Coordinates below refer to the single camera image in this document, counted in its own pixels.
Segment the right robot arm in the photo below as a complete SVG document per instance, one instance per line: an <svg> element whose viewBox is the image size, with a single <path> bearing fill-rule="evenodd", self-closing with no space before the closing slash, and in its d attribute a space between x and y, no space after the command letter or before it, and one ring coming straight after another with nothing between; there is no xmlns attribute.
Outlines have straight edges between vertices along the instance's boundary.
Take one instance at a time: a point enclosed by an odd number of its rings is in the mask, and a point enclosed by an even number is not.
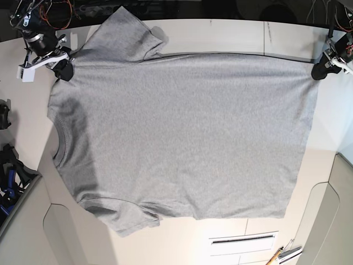
<svg viewBox="0 0 353 265"><path fill-rule="evenodd" d="M68 13L65 25L54 26L49 20L50 9L59 4L59 9ZM35 71L45 66L59 80L69 81L74 74L71 49L62 46L67 41L64 34L57 36L58 30L67 29L74 15L71 1L15 1L10 10L9 23L17 30L25 44L26 56L18 66L17 78L22 82L33 82Z"/></svg>

